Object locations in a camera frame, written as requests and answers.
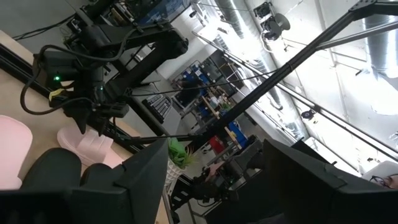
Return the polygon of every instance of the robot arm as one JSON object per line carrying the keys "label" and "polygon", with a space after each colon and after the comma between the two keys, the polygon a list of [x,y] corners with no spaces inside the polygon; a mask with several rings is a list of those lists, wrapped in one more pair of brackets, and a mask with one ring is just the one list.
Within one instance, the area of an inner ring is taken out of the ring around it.
{"label": "robot arm", "polygon": [[63,90],[52,97],[50,107],[57,107],[76,98],[88,98],[92,101],[74,101],[63,106],[64,113],[72,117],[80,131],[85,132],[89,119],[101,122],[95,127],[102,134],[104,127],[112,117],[122,118],[128,112],[123,98],[125,92],[140,84],[166,60],[177,58],[188,50],[188,40],[168,21],[155,22],[148,26],[132,23],[128,27],[96,25],[82,11],[76,14],[81,21],[78,33],[67,40],[70,49],[85,55],[111,58],[115,52],[131,49],[155,42],[155,49],[132,70],[115,66],[120,75],[108,83],[103,81],[102,66],[106,62],[88,60],[68,52],[46,51],[38,57],[35,64],[40,65],[42,81],[47,88],[64,88],[62,82],[73,81],[72,91]]}

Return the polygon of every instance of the pink object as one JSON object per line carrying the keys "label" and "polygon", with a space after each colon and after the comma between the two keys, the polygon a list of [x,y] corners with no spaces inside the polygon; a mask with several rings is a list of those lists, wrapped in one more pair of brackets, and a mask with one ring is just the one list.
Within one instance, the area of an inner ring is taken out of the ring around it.
{"label": "pink object", "polygon": [[0,189],[19,189],[22,181],[18,178],[30,145],[30,129],[13,118],[0,115]]}
{"label": "pink object", "polygon": [[113,139],[98,136],[95,130],[81,134],[77,125],[64,127],[58,131],[57,139],[61,147],[74,152],[86,166],[103,163],[113,168],[123,162],[111,149]]}

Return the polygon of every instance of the chair backrest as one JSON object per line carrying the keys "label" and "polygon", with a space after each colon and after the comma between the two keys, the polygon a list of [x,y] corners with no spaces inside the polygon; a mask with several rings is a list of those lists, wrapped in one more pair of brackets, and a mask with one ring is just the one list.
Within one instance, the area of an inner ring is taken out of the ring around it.
{"label": "chair backrest", "polygon": [[17,181],[32,138],[32,132],[26,125],[0,115],[0,189],[15,186],[13,182]]}

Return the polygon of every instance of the yellow tag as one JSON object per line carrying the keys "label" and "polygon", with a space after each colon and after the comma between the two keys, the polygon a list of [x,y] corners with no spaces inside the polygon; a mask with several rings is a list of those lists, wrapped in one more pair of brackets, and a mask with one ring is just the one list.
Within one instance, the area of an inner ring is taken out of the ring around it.
{"label": "yellow tag", "polygon": [[51,101],[53,97],[55,97],[55,96],[61,94],[61,92],[62,92],[63,90],[64,90],[64,89],[58,89],[58,90],[52,91],[52,92],[49,94],[49,100]]}

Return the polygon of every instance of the white pot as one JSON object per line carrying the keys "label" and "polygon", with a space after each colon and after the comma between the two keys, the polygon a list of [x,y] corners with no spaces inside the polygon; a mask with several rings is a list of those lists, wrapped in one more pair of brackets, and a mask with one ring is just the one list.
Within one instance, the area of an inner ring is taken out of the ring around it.
{"label": "white pot", "polygon": [[165,187],[169,186],[173,181],[177,180],[185,172],[185,169],[181,169],[177,167],[173,161],[169,158],[167,162],[167,175],[166,175],[166,182]]}

